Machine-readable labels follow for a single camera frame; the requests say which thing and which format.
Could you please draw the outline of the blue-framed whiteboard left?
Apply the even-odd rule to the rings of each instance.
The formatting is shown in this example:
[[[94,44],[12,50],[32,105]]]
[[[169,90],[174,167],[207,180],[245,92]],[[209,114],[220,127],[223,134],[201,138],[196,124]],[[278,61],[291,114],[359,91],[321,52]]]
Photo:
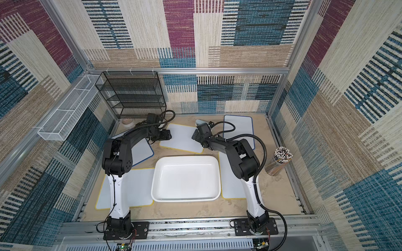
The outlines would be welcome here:
[[[121,146],[118,147],[118,158],[123,161],[124,167],[136,166],[154,155],[151,146],[146,140],[148,134],[147,128],[140,128],[112,137],[113,140],[118,140],[118,143],[121,143]]]

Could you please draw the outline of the white plastic storage box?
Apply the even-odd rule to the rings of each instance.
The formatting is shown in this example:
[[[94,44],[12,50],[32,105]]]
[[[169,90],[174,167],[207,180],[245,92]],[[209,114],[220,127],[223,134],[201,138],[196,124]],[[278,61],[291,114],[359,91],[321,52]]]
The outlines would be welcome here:
[[[156,162],[151,186],[154,201],[214,201],[220,194],[220,168],[215,157],[167,156]]]

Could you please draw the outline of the yellow-framed whiteboard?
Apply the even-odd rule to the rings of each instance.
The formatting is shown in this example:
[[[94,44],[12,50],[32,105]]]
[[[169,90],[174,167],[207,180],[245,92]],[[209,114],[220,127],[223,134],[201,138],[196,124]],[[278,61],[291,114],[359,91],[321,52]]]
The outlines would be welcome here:
[[[230,166],[226,154],[219,152],[220,178],[222,184],[222,197],[224,199],[245,199],[245,192]]]
[[[160,141],[159,144],[161,147],[196,154],[201,154],[204,151],[201,144],[192,139],[196,127],[170,123],[167,129],[170,130],[172,138],[167,141]]]
[[[126,178],[127,202],[130,208],[151,206],[154,202],[151,196],[152,179],[154,168],[132,169]],[[99,192],[95,205],[96,210],[111,208],[111,189],[107,178],[104,175],[102,188]]]

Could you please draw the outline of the blue-framed whiteboard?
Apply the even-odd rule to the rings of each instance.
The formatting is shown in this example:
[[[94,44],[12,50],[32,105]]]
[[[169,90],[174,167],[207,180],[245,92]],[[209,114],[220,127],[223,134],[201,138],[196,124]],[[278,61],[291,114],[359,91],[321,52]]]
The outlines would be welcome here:
[[[118,140],[118,143],[121,143],[121,146],[118,147],[118,158],[123,161],[124,167],[136,166],[154,155],[151,146],[146,140],[148,134],[147,128],[140,128],[112,137],[113,140]]]
[[[235,130],[232,132],[224,132],[223,137],[228,139],[240,134],[254,134],[253,129],[253,121],[251,117],[248,116],[236,116],[236,115],[224,115],[224,121],[230,122],[235,126]],[[224,124],[224,131],[229,131],[232,129],[232,126],[229,124]],[[255,149],[255,141],[254,138],[250,137],[242,137],[237,140],[245,139],[249,142],[251,148]]]

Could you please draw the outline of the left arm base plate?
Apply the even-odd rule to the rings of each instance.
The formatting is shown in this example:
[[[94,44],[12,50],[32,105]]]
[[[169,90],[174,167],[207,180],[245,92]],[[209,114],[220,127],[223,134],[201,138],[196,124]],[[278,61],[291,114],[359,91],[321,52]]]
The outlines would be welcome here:
[[[132,240],[146,239],[148,236],[150,222],[132,222],[130,227],[106,227],[103,240]]]

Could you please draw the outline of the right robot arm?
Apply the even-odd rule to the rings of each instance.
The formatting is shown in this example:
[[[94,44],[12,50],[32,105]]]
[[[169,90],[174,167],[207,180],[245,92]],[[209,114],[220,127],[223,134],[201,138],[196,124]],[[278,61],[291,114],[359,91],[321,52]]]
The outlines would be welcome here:
[[[247,200],[247,217],[250,232],[261,234],[270,221],[269,209],[261,199],[261,191],[258,185],[258,175],[267,162],[267,148],[263,141],[253,134],[240,134],[229,139],[213,134],[215,127],[213,122],[196,121],[196,130],[192,139],[211,151],[225,153],[233,174],[241,180]],[[249,142],[245,139],[257,140],[263,148],[263,160],[259,161]]]

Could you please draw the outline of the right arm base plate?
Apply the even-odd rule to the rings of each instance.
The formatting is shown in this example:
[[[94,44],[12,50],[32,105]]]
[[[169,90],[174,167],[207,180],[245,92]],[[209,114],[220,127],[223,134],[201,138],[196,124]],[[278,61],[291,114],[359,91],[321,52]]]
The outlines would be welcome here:
[[[235,230],[235,236],[246,235],[278,235],[278,228],[275,218],[270,218],[268,223],[257,232],[253,232],[247,218],[233,219],[229,222],[229,226]]]

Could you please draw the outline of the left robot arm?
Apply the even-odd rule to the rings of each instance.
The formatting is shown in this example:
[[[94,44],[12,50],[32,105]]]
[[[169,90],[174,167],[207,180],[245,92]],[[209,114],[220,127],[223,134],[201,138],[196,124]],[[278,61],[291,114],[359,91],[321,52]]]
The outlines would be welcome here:
[[[108,178],[111,209],[104,223],[104,239],[129,238],[134,230],[125,192],[125,175],[134,165],[132,148],[141,140],[167,141],[172,138],[165,121],[138,123],[134,128],[108,139],[104,145],[102,168]]]

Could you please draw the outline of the cup of pencils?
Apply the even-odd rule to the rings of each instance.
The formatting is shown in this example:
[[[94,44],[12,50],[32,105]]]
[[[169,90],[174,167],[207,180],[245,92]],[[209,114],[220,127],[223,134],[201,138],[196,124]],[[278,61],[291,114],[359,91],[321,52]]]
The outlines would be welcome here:
[[[265,171],[270,176],[276,176],[293,158],[290,150],[284,146],[277,148],[273,155],[273,161],[265,166]]]

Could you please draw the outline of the aluminium front rail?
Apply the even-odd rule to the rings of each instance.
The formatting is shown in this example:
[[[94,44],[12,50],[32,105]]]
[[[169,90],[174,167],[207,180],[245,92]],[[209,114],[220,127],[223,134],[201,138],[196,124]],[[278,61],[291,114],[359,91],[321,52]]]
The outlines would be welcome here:
[[[135,241],[240,238],[241,236],[235,236],[234,229],[229,226],[233,219],[236,217],[135,220],[134,222],[150,222],[147,238]],[[285,220],[288,237],[325,234],[316,215],[286,215]],[[54,243],[104,244],[101,230],[103,225],[95,221],[64,223]]]

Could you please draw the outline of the blue-framed whiteboard back right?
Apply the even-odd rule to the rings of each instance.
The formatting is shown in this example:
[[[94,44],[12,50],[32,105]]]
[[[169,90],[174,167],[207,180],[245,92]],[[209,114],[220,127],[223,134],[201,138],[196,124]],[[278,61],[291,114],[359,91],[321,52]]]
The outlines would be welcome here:
[[[224,121],[230,122],[235,126],[235,130],[232,132],[224,132],[223,137],[228,139],[240,134],[254,134],[253,129],[253,121],[251,117],[248,116],[236,116],[236,115],[224,115]],[[229,131],[232,129],[232,126],[229,124],[224,124],[224,131]],[[242,137],[237,140],[245,139],[249,142],[251,148],[255,149],[255,141],[254,138],[250,137]]]

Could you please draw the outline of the tape roll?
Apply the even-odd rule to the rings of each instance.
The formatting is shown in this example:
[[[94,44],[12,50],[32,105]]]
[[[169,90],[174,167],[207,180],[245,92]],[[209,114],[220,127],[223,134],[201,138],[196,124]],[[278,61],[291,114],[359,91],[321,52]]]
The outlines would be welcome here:
[[[134,119],[131,119],[131,118],[130,119],[122,119],[121,124],[124,127],[131,127],[134,124]]]

